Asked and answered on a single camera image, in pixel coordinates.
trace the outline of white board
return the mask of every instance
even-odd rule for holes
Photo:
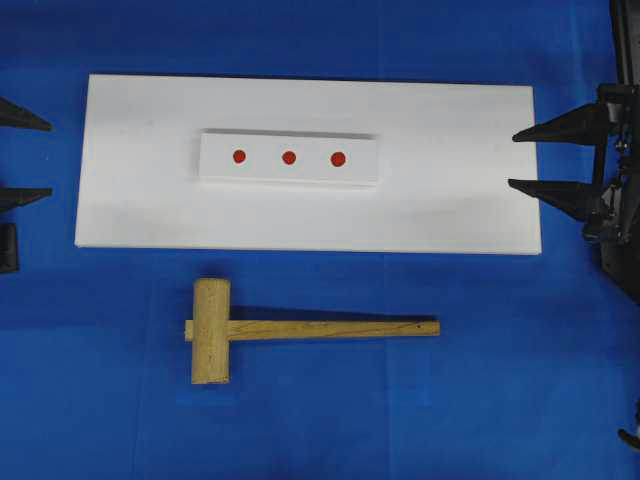
[[[76,245],[537,254],[533,123],[530,87],[91,75]],[[221,131],[373,138],[378,183],[202,181]]]

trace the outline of red circle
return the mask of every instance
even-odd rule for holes
[[[293,165],[296,161],[296,154],[291,150],[287,150],[282,154],[282,161],[287,165]]]
[[[244,150],[236,150],[233,152],[233,161],[236,163],[242,163],[247,158],[247,154],[244,153]]]
[[[334,167],[341,167],[345,163],[347,163],[347,157],[344,153],[336,152],[333,155],[331,155],[331,164]]]

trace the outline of wood grain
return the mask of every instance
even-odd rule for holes
[[[429,322],[296,322],[232,320],[227,323],[231,340],[285,338],[423,337],[440,334],[440,323]]]
[[[231,286],[227,280],[203,278],[194,290],[191,383],[229,383]]]

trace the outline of blue table surface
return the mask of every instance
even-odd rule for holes
[[[2,183],[54,188],[3,216],[22,269],[0,277],[0,476],[637,477],[616,430],[640,397],[639,310],[550,207],[539,256],[73,244],[89,73],[533,85],[544,121],[615,80],[607,3],[1,1],[0,95],[55,130],[0,129]],[[538,147],[541,178],[591,166]],[[442,335],[238,343],[230,385],[192,387],[201,276],[238,305],[430,313]]]

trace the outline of mallet handle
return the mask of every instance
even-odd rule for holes
[[[193,338],[193,322],[187,320],[185,339]],[[440,322],[298,322],[230,320],[227,339],[275,340],[286,338],[427,337],[440,334]]]

